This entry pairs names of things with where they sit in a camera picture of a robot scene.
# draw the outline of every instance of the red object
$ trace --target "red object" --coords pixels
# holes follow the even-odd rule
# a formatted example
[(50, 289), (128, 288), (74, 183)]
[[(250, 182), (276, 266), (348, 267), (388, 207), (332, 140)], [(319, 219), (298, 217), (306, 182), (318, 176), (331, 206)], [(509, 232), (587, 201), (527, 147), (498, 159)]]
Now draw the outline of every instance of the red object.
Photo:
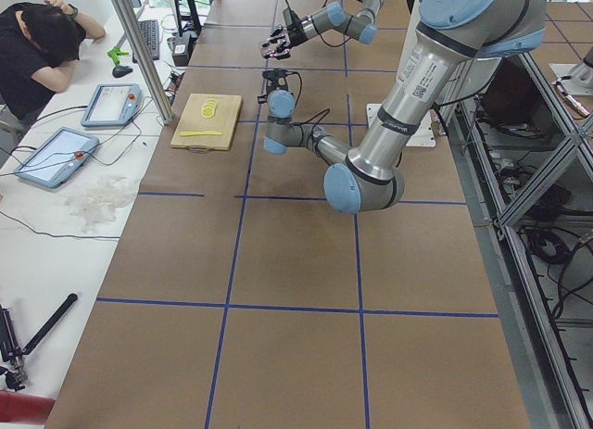
[(55, 403), (52, 398), (2, 390), (0, 391), (0, 422), (45, 424)]

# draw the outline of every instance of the green object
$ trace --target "green object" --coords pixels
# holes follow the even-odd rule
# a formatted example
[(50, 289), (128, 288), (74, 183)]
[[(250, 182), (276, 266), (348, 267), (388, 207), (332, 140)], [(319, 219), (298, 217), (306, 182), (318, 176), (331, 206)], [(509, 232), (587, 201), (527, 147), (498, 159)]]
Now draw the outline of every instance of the green object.
[(72, 13), (69, 15), (69, 17), (70, 17), (71, 19), (75, 19), (75, 18), (76, 18), (76, 16), (78, 15), (78, 8), (77, 8), (76, 6), (73, 6), (73, 5), (68, 5), (68, 6), (72, 7), (72, 10), (74, 11), (74, 12), (72, 12)]
[(109, 52), (107, 52), (107, 55), (113, 60), (113, 64), (115, 66), (119, 65), (120, 56), (128, 56), (129, 54), (130, 54), (129, 52), (122, 51), (117, 46), (115, 46)]

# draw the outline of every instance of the keyboard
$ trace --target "keyboard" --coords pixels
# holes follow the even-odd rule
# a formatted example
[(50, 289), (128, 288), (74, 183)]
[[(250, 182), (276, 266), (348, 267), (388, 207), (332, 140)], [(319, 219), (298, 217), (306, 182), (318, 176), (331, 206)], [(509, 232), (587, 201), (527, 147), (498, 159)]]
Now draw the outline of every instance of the keyboard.
[[(155, 19), (143, 19), (138, 21), (140, 32), (145, 39), (146, 46), (153, 60), (160, 57), (160, 41), (158, 40), (158, 21)], [(132, 56), (132, 61), (136, 63), (136, 57)]]

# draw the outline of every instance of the blue joint cap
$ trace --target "blue joint cap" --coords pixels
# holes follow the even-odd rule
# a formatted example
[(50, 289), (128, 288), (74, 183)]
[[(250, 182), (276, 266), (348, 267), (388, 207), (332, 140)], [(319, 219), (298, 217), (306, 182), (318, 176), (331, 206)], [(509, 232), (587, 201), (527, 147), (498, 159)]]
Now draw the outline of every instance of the blue joint cap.
[(336, 163), (327, 169), (323, 179), (325, 198), (339, 213), (356, 214), (362, 203), (359, 184), (352, 171), (343, 163)]
[(494, 0), (418, 0), (420, 18), (436, 30), (454, 29), (486, 11)]
[(371, 44), (374, 36), (377, 34), (377, 27), (374, 24), (368, 24), (360, 33), (359, 42), (362, 44)]
[(275, 140), (272, 140), (270, 137), (263, 138), (263, 149), (267, 153), (270, 154), (284, 154), (286, 152), (286, 146), (279, 144)]
[(295, 111), (295, 98), (284, 89), (276, 89), (268, 95), (270, 114), (278, 119), (287, 119)]
[(330, 20), (334, 26), (339, 26), (344, 21), (346, 21), (346, 14), (344, 13), (344, 9), (340, 6), (337, 1), (334, 1), (327, 5), (325, 9), (327, 12), (327, 18)]
[(519, 38), (513, 38), (506, 42), (492, 44), (478, 51), (476, 58), (510, 57), (533, 51), (544, 41), (545, 29), (528, 33)]

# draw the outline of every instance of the plastic bag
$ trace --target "plastic bag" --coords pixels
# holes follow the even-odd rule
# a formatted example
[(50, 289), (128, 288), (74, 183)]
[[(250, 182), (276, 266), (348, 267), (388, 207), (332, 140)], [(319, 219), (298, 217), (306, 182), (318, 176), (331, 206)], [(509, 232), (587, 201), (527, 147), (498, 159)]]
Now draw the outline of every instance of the plastic bag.
[(138, 182), (122, 176), (102, 176), (94, 186), (73, 190), (66, 205), (70, 214), (84, 219), (84, 232), (92, 231), (99, 223), (113, 222), (116, 208), (123, 208), (133, 202), (138, 193)]

